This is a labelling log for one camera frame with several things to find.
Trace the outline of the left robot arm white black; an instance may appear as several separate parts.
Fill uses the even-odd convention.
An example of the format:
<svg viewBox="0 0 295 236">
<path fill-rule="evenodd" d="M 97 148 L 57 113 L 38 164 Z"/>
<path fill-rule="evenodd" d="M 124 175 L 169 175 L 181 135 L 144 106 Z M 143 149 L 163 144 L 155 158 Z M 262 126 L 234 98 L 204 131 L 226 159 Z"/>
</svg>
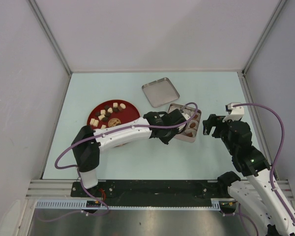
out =
<svg viewBox="0 0 295 236">
<path fill-rule="evenodd" d="M 90 197 L 98 193 L 96 168 L 100 153 L 139 139 L 158 138 L 167 145 L 185 128 L 189 119 L 190 115 L 175 109 L 170 113 L 148 112 L 134 121 L 111 128 L 92 130 L 88 125 L 82 127 L 72 143 L 82 180 L 81 190 Z"/>
</svg>

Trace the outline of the pink square tin box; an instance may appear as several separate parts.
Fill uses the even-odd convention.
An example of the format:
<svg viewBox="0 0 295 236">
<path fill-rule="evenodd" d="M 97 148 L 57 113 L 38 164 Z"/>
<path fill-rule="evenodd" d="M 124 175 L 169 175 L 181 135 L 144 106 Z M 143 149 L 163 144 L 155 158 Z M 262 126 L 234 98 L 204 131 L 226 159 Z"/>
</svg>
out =
<svg viewBox="0 0 295 236">
<path fill-rule="evenodd" d="M 178 133 L 175 135 L 175 139 L 181 140 L 188 143 L 193 143 L 196 140 L 197 132 L 200 126 L 200 119 L 201 119 L 201 110 L 198 110 L 195 112 L 195 108 L 191 108 L 189 106 L 186 106 L 183 109 L 183 112 L 185 114 L 188 114 L 189 117 L 192 117 L 195 115 L 190 122 L 188 122 L 184 126 L 184 130 L 181 133 Z"/>
</svg>

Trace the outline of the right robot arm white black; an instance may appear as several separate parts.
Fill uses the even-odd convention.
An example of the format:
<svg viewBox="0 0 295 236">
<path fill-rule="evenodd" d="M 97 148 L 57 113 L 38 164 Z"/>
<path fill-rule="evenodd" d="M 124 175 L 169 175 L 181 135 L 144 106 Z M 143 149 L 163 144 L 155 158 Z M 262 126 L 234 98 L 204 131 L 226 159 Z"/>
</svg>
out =
<svg viewBox="0 0 295 236">
<path fill-rule="evenodd" d="M 234 198 L 269 236 L 295 236 L 295 210 L 270 175 L 270 164 L 252 145 L 249 124 L 241 120 L 225 121 L 224 116 L 211 114 L 203 121 L 203 127 L 204 135 L 222 140 L 235 169 L 258 193 L 250 193 L 240 177 L 230 171 L 218 177 L 218 194 Z"/>
</svg>

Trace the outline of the red round plate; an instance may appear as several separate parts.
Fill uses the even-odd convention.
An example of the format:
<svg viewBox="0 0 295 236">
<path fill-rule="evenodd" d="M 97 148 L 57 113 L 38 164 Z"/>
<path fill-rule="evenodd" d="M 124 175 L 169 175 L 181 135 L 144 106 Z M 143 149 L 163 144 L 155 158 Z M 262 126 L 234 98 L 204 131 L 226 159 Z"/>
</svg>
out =
<svg viewBox="0 0 295 236">
<path fill-rule="evenodd" d="M 125 109 L 114 108 L 113 103 L 123 103 Z M 87 119 L 87 125 L 93 129 L 106 129 L 134 121 L 140 117 L 138 109 L 124 100 L 108 100 L 97 105 Z"/>
</svg>

